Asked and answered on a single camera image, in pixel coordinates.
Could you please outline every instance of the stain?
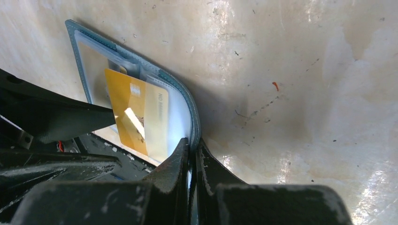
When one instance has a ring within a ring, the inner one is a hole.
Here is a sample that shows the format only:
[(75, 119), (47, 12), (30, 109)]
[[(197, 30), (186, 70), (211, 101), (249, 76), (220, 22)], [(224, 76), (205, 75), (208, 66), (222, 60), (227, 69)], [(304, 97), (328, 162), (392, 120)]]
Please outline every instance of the stain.
[(352, 163), (339, 160), (338, 153), (333, 154), (332, 152), (323, 152), (323, 154), (317, 157), (328, 157), (328, 163), (326, 165), (317, 163), (316, 160), (310, 160), (310, 164), (314, 163), (311, 168), (307, 171), (307, 174), (313, 179), (336, 179), (336, 180), (351, 180), (357, 179), (358, 175), (352, 170)]
[(250, 155), (249, 155), (249, 156), (246, 155), (246, 154), (241, 155), (241, 156), (239, 156), (239, 159), (240, 159), (245, 165), (250, 165), (250, 166), (253, 166), (253, 167), (255, 167), (255, 165), (256, 165), (256, 162), (255, 162), (252, 158), (250, 158)]
[(246, 118), (246, 119), (250, 119), (250, 117), (247, 117), (247, 116), (244, 116), (244, 115), (242, 115), (242, 114), (239, 114), (236, 110), (235, 110), (235, 113), (238, 115), (238, 116), (241, 116), (241, 117), (243, 117), (243, 118)]
[(204, 135), (203, 139), (206, 141), (206, 144), (216, 143), (216, 145), (212, 144), (214, 148), (222, 148), (222, 149), (229, 149), (230, 140), (224, 135), (219, 135), (218, 133), (211, 133), (210, 136)]
[(270, 104), (274, 103), (274, 101), (270, 101), (268, 104), (266, 104), (265, 106), (262, 106), (260, 111), (265, 109), (266, 107), (268, 107)]
[(362, 94), (362, 97), (371, 103), (395, 102), (398, 98), (396, 95), (395, 84), (398, 82), (396, 76), (396, 63), (390, 60), (381, 67), (372, 69), (368, 81), (371, 83), (370, 89)]
[(364, 51), (372, 41), (374, 32), (380, 28), (380, 18), (384, 12), (384, 6), (381, 2), (375, 4), (357, 4), (355, 8), (347, 6), (347, 14), (350, 15), (343, 23), (344, 36), (351, 45), (354, 59), (362, 59)]
[(315, 62), (313, 62), (312, 64), (311, 64), (311, 66), (313, 66), (316, 62), (318, 62), (319, 61), (319, 59), (317, 59)]
[(272, 82), (272, 84), (276, 87), (276, 91), (279, 91), (278, 84), (276, 82)]
[(244, 39), (244, 38), (246, 38), (246, 34), (242, 34), (242, 33), (223, 33), (223, 34), (217, 35), (217, 37), (219, 39), (228, 41), (230, 39)]

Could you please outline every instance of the scratched surface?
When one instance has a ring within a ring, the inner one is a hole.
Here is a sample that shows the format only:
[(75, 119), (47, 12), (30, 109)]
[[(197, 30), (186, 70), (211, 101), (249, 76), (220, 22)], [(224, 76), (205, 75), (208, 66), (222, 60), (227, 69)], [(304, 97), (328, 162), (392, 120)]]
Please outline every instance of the scratched surface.
[(85, 100), (64, 21), (89, 24), (188, 86), (239, 178), (328, 185), (354, 224), (398, 220), (398, 1), (62, 2), (0, 3), (0, 68)]

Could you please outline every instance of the black plastic part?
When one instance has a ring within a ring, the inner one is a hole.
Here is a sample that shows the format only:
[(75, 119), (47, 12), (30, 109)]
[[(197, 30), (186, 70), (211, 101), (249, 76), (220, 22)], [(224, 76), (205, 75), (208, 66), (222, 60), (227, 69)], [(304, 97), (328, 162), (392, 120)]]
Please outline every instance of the black plastic part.
[(0, 117), (0, 134), (3, 136), (0, 138), (0, 146), (2, 143), (15, 143), (18, 146), (29, 149), (33, 141), (33, 136), (21, 130), (7, 121), (5, 118)]
[(142, 181), (43, 182), (12, 224), (187, 224), (188, 139)]
[(80, 140), (87, 153), (117, 157), (122, 163), (122, 167), (119, 170), (107, 174), (99, 178), (99, 180), (140, 180), (156, 168), (151, 163), (132, 155), (93, 133), (82, 135), (75, 139)]
[(120, 168), (115, 157), (0, 149), (0, 222), (9, 222), (25, 194), (46, 180), (94, 180)]
[(115, 124), (112, 109), (56, 94), (1, 69), (0, 115), (41, 143), (69, 140)]
[(201, 140), (196, 153), (199, 224), (351, 224), (341, 198), (325, 186), (248, 185)]

